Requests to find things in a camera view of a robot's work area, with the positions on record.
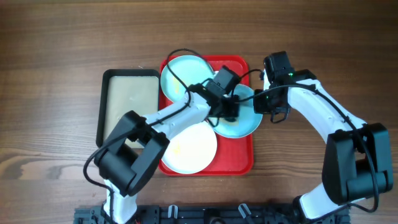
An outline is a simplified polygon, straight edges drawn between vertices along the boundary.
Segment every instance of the table top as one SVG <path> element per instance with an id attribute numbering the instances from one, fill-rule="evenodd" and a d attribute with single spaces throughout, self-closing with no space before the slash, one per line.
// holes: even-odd
<path id="1" fill-rule="evenodd" d="M 240 55 L 250 68 L 286 50 L 297 70 L 310 69 L 348 111 L 388 128 L 398 182 L 397 1 L 6 2 L 0 3 L 1 223 L 71 223 L 74 208 L 99 205 L 105 191 L 81 170 L 96 149 L 102 74 L 158 69 L 181 47 Z M 255 75 L 251 83 L 262 88 Z M 157 171 L 137 202 L 291 202 L 321 182 L 325 143 L 297 111 L 280 124 L 265 116 L 253 138 L 248 174 Z M 89 173 L 100 180 L 94 165 Z M 381 195 L 374 214 L 353 208 L 353 223 L 398 223 L 397 196 L 397 187 Z"/>

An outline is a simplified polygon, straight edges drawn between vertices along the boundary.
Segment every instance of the brown table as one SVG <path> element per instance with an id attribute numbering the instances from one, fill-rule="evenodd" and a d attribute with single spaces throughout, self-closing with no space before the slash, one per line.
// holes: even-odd
<path id="1" fill-rule="evenodd" d="M 71 223 L 74 208 L 99 205 L 105 191 L 81 168 L 96 148 L 103 72 L 158 69 L 181 47 L 241 55 L 251 68 L 288 51 L 347 110 L 389 129 L 398 170 L 397 1 L 39 2 L 0 2 L 0 223 Z M 262 86 L 255 75 L 251 83 Z M 253 135 L 247 175 L 157 171 L 137 201 L 290 202 L 313 189 L 325 143 L 297 111 L 280 124 L 268 120 Z M 94 166 L 89 172 L 100 180 Z M 353 223 L 398 223 L 397 189 L 381 196 L 375 214 L 352 209 Z"/>

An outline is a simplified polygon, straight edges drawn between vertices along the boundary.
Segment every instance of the robotic arm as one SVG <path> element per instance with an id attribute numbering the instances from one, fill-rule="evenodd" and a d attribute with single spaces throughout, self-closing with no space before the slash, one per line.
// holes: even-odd
<path id="1" fill-rule="evenodd" d="M 261 76 L 264 89 L 255 90 L 254 111 L 270 114 L 271 122 L 279 123 L 287 118 L 290 108 L 294 108 L 308 119 L 326 142 L 323 183 L 294 200 L 292 220 L 312 223 L 346 208 L 351 202 L 372 197 L 373 166 L 378 192 L 384 193 L 392 188 L 391 148 L 383 125 L 366 124 L 353 116 L 322 88 L 314 74 L 308 70 L 296 72 L 285 52 L 266 57 L 264 65 L 266 69 Z M 104 142 L 106 147 L 95 155 L 94 160 L 100 176 L 114 191 L 113 197 L 108 191 L 103 207 L 108 218 L 126 223 L 133 217 L 137 210 L 137 193 L 153 176 L 169 139 L 209 116 L 238 116 L 236 97 L 225 97 L 238 83 L 238 75 L 223 67 L 206 86 L 189 86 L 184 98 L 163 110 L 145 116 L 130 111 L 119 120 Z M 336 108 L 349 118 L 355 130 Z M 277 114 L 283 114 L 283 118 L 275 121 Z M 126 133 L 125 138 L 111 142 Z M 365 152 L 355 138 L 357 134 L 363 138 L 370 159 L 355 160 L 355 149 Z M 124 144 L 127 138 L 144 146 L 141 155 Z"/>

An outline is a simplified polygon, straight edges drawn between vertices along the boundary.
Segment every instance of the light blue plate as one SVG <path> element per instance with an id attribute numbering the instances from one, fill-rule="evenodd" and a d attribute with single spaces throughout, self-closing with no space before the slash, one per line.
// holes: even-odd
<path id="1" fill-rule="evenodd" d="M 179 56 L 169 62 L 173 72 L 187 85 L 197 84 L 205 81 L 207 78 L 214 77 L 214 71 L 200 57 L 194 55 Z M 170 70 L 163 68 L 160 76 L 160 86 L 164 95 L 176 102 L 185 94 L 185 88 L 174 78 Z"/>
<path id="2" fill-rule="evenodd" d="M 234 95 L 238 95 L 240 100 L 253 94 L 254 90 L 242 84 L 238 84 L 234 91 Z M 251 99 L 239 104 L 239 116 L 235 122 L 220 118 L 217 127 L 213 129 L 217 134 L 226 138 L 242 138 L 256 130 L 261 123 L 261 119 L 262 114 L 254 113 L 253 99 Z M 210 120 L 213 124 L 217 122 L 217 118 L 210 118 Z"/>

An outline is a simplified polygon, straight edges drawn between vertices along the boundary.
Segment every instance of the red tray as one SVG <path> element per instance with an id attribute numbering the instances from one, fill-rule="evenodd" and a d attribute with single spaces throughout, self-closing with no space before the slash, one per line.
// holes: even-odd
<path id="1" fill-rule="evenodd" d="M 235 55 L 206 55 L 203 56 L 213 67 L 214 71 L 218 71 L 223 65 L 236 72 L 238 75 L 243 75 L 249 68 L 247 63 L 240 56 Z M 160 72 L 166 66 L 164 60 L 160 66 Z M 249 76 L 246 75 L 241 84 L 249 85 Z M 159 109 L 163 109 L 172 102 L 160 91 L 159 94 Z M 217 152 L 213 161 L 202 171 L 196 174 L 179 174 L 170 170 L 162 161 L 159 163 L 159 169 L 167 174 L 173 176 L 193 176 L 193 175 L 243 175 L 249 172 L 253 166 L 253 140 L 252 135 L 248 135 L 239 139 L 229 139 L 216 134 L 217 137 Z"/>

